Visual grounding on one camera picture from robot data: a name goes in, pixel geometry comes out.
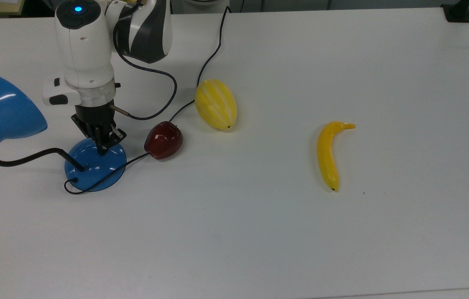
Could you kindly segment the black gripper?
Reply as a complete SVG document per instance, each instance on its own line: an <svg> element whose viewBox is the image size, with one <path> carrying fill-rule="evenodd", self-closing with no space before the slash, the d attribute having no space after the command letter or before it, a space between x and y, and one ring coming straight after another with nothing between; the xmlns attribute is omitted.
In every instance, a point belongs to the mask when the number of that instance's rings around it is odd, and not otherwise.
<svg viewBox="0 0 469 299"><path fill-rule="evenodd" d="M96 153L105 155L109 146L119 144L127 134L114 121L113 101L97 107L75 106L71 119L79 130L96 145Z"/></svg>

